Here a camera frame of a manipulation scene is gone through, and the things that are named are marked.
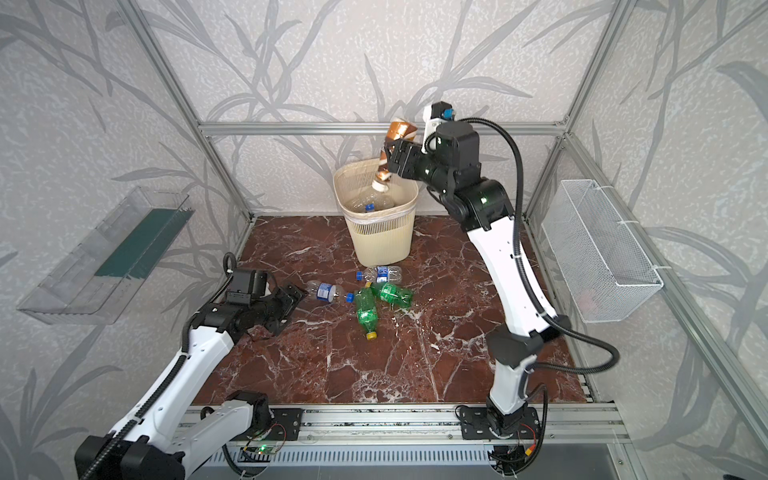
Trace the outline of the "large clear bottle white cap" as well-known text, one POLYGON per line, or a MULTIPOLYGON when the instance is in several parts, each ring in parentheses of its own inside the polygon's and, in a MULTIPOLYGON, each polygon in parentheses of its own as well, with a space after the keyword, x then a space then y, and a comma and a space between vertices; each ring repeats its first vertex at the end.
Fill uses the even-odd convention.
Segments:
POLYGON ((350 203, 348 209, 355 213, 366 213, 365 206, 374 204, 375 211, 380 212, 395 207, 395 201, 388 192, 380 192, 372 187, 361 191, 350 203))

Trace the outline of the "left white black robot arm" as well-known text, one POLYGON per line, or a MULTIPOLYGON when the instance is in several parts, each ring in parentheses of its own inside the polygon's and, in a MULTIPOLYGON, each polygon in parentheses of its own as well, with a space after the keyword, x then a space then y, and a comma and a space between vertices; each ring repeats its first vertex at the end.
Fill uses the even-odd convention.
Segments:
POLYGON ((206 380, 255 327, 277 336, 306 297, 272 273, 224 256, 224 283, 186 321, 180 349, 147 393, 103 436, 88 436, 74 457, 81 479, 187 479, 231 440, 274 428, 268 398, 237 391, 191 429, 178 425, 206 380))

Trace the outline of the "green bottle yellow cap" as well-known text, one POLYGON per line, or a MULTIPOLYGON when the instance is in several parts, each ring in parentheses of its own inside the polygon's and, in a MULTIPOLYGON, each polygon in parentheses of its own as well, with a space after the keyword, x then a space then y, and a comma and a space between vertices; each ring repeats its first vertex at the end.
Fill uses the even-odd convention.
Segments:
POLYGON ((355 294, 356 316, 358 323, 363 328, 366 339, 377 338, 378 312, 375 296, 369 284, 355 294))
POLYGON ((390 305, 408 309, 412 305, 413 292, 399 285, 381 282, 371 286, 375 296, 390 305))

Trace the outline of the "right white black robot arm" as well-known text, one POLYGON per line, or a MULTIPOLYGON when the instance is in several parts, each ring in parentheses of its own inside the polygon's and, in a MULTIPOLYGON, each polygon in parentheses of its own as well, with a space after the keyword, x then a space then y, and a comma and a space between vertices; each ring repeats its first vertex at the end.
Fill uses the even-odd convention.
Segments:
POLYGON ((508 144, 516 164, 517 179, 524 179, 518 145, 500 125, 482 118, 441 121, 417 144, 401 138, 388 142, 383 151, 390 172, 420 181, 456 220, 480 253, 499 294, 504 324, 486 336, 495 361, 494 383, 486 400, 484 419, 462 416, 480 437, 506 439, 523 425, 543 434, 546 420, 529 403, 526 391, 537 369, 587 375, 615 367, 619 351, 611 344, 577 332, 570 320, 548 302, 524 253, 520 240, 520 207, 523 192, 509 199, 501 183, 481 174, 480 139, 475 125, 496 131, 508 144), (594 367, 570 367, 539 360, 544 345, 560 336, 598 347, 608 353, 594 367))

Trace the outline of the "small bottle blue cap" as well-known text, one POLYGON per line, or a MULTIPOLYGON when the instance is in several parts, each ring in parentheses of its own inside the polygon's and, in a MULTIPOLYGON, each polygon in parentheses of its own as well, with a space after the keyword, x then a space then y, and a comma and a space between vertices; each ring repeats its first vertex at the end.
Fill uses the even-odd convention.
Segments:
POLYGON ((357 281, 400 284, 403 272, 398 266, 374 266, 358 271, 355 277, 357 281))

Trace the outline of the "brown Nescafe coffee bottle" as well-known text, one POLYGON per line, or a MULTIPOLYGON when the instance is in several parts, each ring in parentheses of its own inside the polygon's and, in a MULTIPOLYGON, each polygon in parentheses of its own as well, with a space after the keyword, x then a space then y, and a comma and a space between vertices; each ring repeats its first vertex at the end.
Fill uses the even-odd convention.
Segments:
POLYGON ((389 191, 389 182, 392 173, 389 171, 389 161, 395 155, 399 142, 402 139, 414 140, 417 126, 408 121, 396 118, 389 125, 383 141, 377 171, 372 181, 372 188, 378 193, 389 191))

